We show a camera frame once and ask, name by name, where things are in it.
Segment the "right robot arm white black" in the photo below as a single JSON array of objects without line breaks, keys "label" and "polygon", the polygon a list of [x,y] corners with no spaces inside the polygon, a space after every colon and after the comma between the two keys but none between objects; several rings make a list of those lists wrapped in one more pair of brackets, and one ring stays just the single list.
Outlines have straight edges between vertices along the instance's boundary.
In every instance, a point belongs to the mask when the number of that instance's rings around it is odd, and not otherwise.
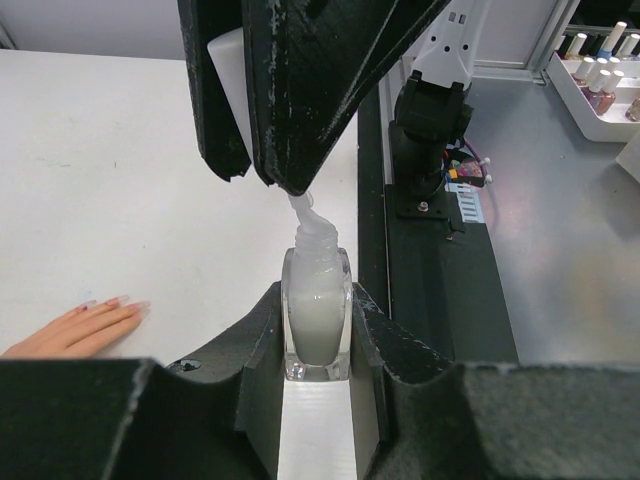
[{"label": "right robot arm white black", "polygon": [[460,140],[486,1],[182,1],[200,154],[221,179],[254,169],[304,194],[364,97],[410,47],[392,128],[393,177],[427,200]]}]

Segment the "mannequin hand with pink nails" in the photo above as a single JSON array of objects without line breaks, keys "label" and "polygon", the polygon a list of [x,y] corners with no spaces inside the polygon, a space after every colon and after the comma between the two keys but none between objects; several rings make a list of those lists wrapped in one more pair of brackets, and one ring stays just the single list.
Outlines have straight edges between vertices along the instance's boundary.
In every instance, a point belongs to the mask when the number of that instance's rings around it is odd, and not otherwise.
[{"label": "mannequin hand with pink nails", "polygon": [[90,358],[131,334],[150,312],[119,296],[86,302],[6,350],[3,360]]}]

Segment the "clear nail polish bottle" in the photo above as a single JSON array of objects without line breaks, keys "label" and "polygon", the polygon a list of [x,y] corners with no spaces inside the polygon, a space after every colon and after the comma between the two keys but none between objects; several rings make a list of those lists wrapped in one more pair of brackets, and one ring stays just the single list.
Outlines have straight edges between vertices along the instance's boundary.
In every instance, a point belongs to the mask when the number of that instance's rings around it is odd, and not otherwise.
[{"label": "clear nail polish bottle", "polygon": [[352,275],[336,228],[298,226],[281,278],[285,376],[290,381],[331,382],[349,377]]}]

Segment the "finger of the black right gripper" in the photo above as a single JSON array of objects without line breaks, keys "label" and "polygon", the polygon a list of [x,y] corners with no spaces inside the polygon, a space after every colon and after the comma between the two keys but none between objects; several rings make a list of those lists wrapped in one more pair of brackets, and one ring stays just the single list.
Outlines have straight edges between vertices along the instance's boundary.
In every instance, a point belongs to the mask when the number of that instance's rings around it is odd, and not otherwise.
[{"label": "finger of the black right gripper", "polygon": [[199,153],[229,182],[245,175],[251,161],[207,45],[242,26],[241,3],[178,0],[177,6]]},{"label": "finger of the black right gripper", "polygon": [[303,195],[368,92],[445,1],[244,1],[255,168]]}]

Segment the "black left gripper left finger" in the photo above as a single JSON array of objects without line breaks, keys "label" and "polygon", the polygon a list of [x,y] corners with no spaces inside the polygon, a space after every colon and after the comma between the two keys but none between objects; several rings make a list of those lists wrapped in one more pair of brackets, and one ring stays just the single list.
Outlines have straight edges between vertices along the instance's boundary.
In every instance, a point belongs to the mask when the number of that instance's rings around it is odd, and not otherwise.
[{"label": "black left gripper left finger", "polygon": [[284,387],[281,286],[169,366],[5,360],[5,479],[273,479]]}]

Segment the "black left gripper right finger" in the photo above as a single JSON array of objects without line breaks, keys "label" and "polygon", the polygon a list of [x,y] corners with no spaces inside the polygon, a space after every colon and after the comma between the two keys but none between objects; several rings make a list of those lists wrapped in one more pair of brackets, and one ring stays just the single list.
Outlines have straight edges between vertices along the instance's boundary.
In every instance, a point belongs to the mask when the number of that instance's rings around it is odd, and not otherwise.
[{"label": "black left gripper right finger", "polygon": [[352,294],[361,479],[635,479],[635,365],[452,362]]}]

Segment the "white nail polish cap brush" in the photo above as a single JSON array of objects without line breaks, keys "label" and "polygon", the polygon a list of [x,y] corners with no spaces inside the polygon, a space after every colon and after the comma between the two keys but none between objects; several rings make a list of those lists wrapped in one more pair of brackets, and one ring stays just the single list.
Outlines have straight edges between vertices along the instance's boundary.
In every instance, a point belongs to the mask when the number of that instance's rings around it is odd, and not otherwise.
[{"label": "white nail polish cap brush", "polygon": [[[241,147],[253,163],[253,137],[249,117],[249,97],[245,71],[244,32],[241,27],[212,39],[207,52],[215,72],[219,75],[222,94],[231,110],[232,120],[240,134]],[[314,200],[306,190],[299,196],[289,196],[289,202],[300,223],[299,230],[306,235],[317,233],[318,220],[312,210]]]}]

